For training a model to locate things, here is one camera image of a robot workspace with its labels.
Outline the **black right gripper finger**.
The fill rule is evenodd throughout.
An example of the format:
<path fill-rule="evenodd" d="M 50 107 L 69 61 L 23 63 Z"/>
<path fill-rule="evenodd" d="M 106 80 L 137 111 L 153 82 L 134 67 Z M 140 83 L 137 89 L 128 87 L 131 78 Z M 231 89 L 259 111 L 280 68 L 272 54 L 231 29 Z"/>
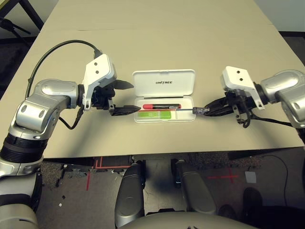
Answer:
<path fill-rule="evenodd" d="M 233 108 L 231 106 L 220 106 L 220 107 L 209 107 L 209 111 L 204 113 L 207 117 L 219 117 L 225 116 L 233 113 Z"/>
<path fill-rule="evenodd" d="M 226 97 L 216 99 L 208 103 L 205 107 L 208 109 L 232 109 L 232 106 L 229 105 Z"/>

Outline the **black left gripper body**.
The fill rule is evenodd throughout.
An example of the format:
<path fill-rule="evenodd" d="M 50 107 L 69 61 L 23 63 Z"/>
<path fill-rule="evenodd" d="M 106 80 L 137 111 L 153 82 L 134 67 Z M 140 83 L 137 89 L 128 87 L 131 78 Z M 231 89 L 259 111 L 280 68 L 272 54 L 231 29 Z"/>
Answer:
<path fill-rule="evenodd" d="M 115 96 L 114 87 L 111 85 L 100 87 L 97 86 L 93 90 L 91 97 L 91 105 L 96 109 L 113 110 L 115 105 L 112 98 Z"/>

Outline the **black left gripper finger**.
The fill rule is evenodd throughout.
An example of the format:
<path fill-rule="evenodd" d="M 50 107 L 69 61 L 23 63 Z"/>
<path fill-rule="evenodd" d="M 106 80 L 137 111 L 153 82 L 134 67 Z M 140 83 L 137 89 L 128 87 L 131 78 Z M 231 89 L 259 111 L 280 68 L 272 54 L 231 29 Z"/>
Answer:
<path fill-rule="evenodd" d="M 122 116 L 122 115 L 129 115 L 133 114 L 135 112 L 138 112 L 140 110 L 140 107 L 135 106 L 135 105 L 124 105 L 122 107 L 116 107 L 113 105 L 110 109 L 109 112 L 111 116 Z"/>
<path fill-rule="evenodd" d="M 115 80 L 114 82 L 114 88 L 117 90 L 126 90 L 126 89 L 131 89 L 133 87 L 134 86 L 127 81 Z"/>

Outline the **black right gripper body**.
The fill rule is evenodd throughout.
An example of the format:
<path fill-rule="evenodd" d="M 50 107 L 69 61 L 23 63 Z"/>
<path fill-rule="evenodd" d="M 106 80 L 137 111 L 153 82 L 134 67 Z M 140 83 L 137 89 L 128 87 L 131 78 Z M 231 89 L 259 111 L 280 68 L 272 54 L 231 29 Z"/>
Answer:
<path fill-rule="evenodd" d="M 227 106 L 225 115 L 234 114 L 238 124 L 248 128 L 252 119 L 252 109 L 247 105 L 247 97 L 243 90 L 225 92 Z"/>

